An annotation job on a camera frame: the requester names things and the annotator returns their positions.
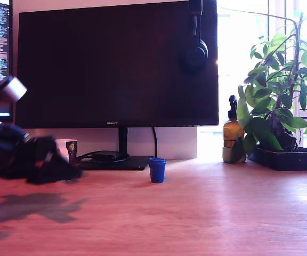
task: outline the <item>monitor base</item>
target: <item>monitor base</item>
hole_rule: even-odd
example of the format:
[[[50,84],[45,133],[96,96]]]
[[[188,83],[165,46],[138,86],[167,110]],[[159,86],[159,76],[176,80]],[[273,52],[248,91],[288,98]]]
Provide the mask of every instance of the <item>monitor base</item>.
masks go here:
[[[150,158],[153,158],[153,156],[130,156],[125,161],[114,163],[82,163],[82,161],[80,161],[76,166],[80,170],[143,171],[148,166]]]

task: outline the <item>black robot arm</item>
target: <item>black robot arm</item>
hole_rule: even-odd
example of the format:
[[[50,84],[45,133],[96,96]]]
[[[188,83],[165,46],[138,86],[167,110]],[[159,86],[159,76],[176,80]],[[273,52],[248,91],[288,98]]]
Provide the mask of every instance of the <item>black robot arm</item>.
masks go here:
[[[0,81],[0,102],[16,102],[27,91],[16,78]],[[0,124],[0,178],[33,184],[79,178],[82,172],[58,153],[54,137],[35,137],[12,124]]]

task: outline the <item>monitor stand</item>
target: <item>monitor stand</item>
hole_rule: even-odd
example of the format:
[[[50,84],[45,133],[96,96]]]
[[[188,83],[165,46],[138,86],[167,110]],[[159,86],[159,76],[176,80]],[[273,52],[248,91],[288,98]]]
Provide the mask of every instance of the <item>monitor stand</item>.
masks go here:
[[[127,127],[118,128],[119,153],[126,157],[127,154]],[[129,156],[124,161],[113,163],[83,162],[77,163],[81,170],[144,170],[153,156]]]

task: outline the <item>headphone ear cup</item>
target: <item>headphone ear cup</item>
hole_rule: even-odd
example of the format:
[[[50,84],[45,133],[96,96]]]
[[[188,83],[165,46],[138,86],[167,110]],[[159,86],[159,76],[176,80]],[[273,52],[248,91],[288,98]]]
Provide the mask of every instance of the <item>headphone ear cup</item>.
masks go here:
[[[195,73],[202,69],[208,58],[208,48],[201,40],[198,46],[187,45],[181,54],[182,68],[190,73]]]

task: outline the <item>black cable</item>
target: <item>black cable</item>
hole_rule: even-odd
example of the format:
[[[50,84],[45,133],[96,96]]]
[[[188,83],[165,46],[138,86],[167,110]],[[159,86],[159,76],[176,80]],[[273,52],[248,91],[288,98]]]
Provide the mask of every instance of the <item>black cable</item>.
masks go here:
[[[153,137],[155,139],[155,158],[157,158],[158,157],[158,143],[157,143],[156,130],[154,127],[152,128],[152,132],[153,132]]]

